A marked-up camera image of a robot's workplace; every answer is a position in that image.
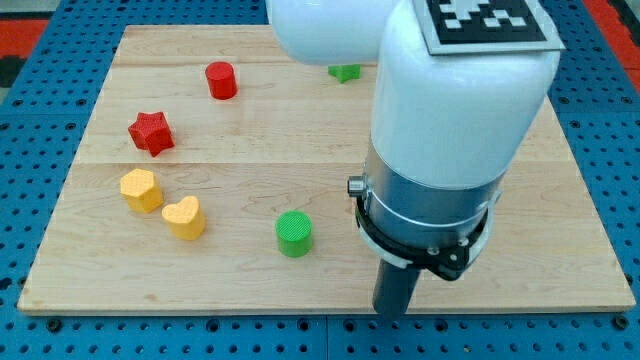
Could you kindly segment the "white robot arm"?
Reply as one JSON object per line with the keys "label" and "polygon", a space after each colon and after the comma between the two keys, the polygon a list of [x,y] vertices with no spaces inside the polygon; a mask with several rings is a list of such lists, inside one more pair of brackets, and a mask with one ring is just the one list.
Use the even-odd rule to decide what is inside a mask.
{"label": "white robot arm", "polygon": [[524,139],[563,47],[537,1],[271,0],[287,55],[373,62],[366,162],[375,230],[418,248],[470,233]]}

